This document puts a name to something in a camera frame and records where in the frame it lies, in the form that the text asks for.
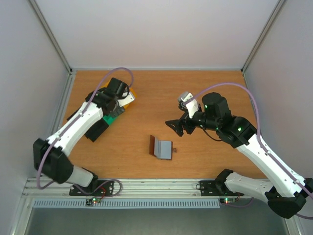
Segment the green object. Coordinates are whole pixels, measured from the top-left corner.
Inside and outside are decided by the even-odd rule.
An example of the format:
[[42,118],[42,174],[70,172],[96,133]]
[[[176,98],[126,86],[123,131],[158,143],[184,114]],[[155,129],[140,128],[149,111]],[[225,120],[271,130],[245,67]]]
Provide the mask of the green object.
[[103,120],[110,126],[117,117],[103,116]]

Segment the robotic arm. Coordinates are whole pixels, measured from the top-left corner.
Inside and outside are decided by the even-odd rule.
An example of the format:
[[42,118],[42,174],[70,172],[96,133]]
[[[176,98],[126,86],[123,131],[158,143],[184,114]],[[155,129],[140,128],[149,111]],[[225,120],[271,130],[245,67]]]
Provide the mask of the robotic arm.
[[104,117],[117,117],[125,111],[124,105],[135,100],[129,86],[116,78],[112,78],[107,87],[97,91],[85,110],[91,97],[92,93],[60,130],[46,140],[37,139],[33,144],[36,170],[39,169],[46,150],[56,141],[43,165],[42,173],[59,184],[68,182],[86,187],[85,190],[88,192],[93,192],[96,188],[98,176],[73,165],[67,157],[84,134],[95,141],[105,131],[108,124]]
[[[269,179],[259,181],[241,176],[232,170],[223,170],[215,179],[215,186],[221,195],[227,192],[240,192],[266,202],[269,207],[283,218],[290,218],[298,213],[306,203],[307,193],[268,155],[257,140],[256,128],[244,117],[231,114],[227,100],[219,93],[203,96],[204,111],[194,99],[183,105],[193,96],[189,92],[179,97],[179,109],[184,111],[180,119],[166,122],[179,136],[185,130],[192,134],[196,127],[216,131],[219,138],[246,155]],[[304,179],[288,167],[272,151],[261,136],[261,142],[296,179],[311,193],[312,178]]]

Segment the gray wall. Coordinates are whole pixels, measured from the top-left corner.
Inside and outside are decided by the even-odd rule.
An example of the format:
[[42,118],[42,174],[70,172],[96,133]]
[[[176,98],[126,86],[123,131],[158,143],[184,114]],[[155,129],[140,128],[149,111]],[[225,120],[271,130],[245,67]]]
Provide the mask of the gray wall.
[[0,7],[0,234],[9,234],[26,178],[34,176],[32,144],[47,137],[67,77],[26,0]]
[[[265,140],[294,170],[313,177],[313,1],[289,0],[246,72]],[[313,216],[313,203],[302,213]],[[312,234],[313,222],[307,234]]]
[[73,68],[241,69],[277,0],[37,2]]

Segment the wooden tabletop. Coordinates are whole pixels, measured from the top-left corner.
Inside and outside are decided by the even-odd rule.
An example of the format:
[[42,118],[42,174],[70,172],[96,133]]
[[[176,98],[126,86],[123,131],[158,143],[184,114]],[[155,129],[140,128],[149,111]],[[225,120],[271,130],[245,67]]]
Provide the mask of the wooden tabletop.
[[[77,72],[64,123],[107,72]],[[181,93],[196,94],[221,82],[244,85],[240,71],[134,71],[134,76],[137,99],[96,142],[85,136],[78,141],[69,156],[73,164],[95,172],[99,178],[215,178],[225,168],[247,177],[264,178],[247,157],[224,142],[211,140],[201,129],[179,137],[165,125],[165,121],[181,117],[183,112],[177,102]],[[130,83],[126,71],[118,71],[112,77]],[[256,124],[245,91],[232,86],[214,91],[227,99],[233,115]],[[177,153],[171,161],[149,155],[150,135],[173,142]]]

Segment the gray floor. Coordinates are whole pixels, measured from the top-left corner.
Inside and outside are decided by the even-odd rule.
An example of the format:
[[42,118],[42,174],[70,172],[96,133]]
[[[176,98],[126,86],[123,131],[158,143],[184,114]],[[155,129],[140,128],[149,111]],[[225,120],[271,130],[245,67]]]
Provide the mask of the gray floor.
[[27,235],[284,235],[283,219],[245,209],[33,209]]

